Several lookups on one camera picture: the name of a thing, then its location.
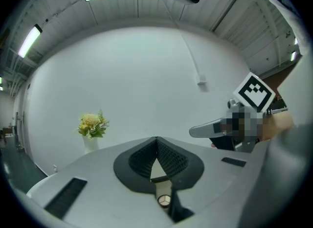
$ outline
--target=yellow flower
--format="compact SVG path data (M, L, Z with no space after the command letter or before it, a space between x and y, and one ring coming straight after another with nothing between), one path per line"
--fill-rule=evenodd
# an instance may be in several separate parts
M95 114L84 114L82 116L82 122L83 124L86 124L88 126L93 126L94 124L99 122L99 118Z
M87 127L88 127L87 124L81 124L81 125L79 126L80 129L85 129L85 128L87 128Z

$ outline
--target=ceiling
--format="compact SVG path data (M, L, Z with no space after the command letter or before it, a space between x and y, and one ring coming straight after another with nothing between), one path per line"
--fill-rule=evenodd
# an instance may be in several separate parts
M268 0L200 0L193 5L164 1L173 20L202 27L235 44L257 75L290 60L294 34ZM22 0L16 11L7 25L11 32L0 56L12 96L42 57L84 29L127 18L171 19L162 0ZM43 32L22 59L17 52L36 23Z

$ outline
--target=floor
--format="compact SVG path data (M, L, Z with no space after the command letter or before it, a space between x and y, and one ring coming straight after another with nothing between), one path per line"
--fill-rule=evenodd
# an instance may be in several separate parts
M46 178L24 150L17 151L14 144L14 138L7 138L4 144L3 139L0 141L0 164L11 185L27 193L29 189Z

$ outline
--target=black slot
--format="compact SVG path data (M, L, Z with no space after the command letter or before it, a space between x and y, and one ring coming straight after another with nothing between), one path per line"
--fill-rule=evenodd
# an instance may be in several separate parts
M236 166L240 166L240 167L244 167L246 164L246 161L236 160L236 159L232 159L232 158L223 158L222 161L236 165Z
M45 210L62 219L68 209L75 202L87 181L73 178L68 184L47 204Z
M170 180L168 176L162 176L162 177L151 179L151 182L152 183L160 183L160 182L165 182L168 180Z

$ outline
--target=door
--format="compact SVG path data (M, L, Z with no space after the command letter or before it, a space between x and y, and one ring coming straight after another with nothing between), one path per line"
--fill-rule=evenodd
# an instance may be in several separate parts
M24 96L25 96L25 89L26 89L26 85L22 85L22 87L20 88L20 91L17 95L17 97L15 98L15 100L18 101L18 108L17 108L17 113L18 113L18 118L15 119L17 120L17 132L18 132L18 138L19 138L19 143L21 143L24 147L24 141L23 141L23 104L24 104Z
M31 153L29 136L28 136L28 113L29 113L29 101L30 101L30 84L27 85L23 100L23 115L22 115L22 144L24 146L26 154L33 161L33 156Z

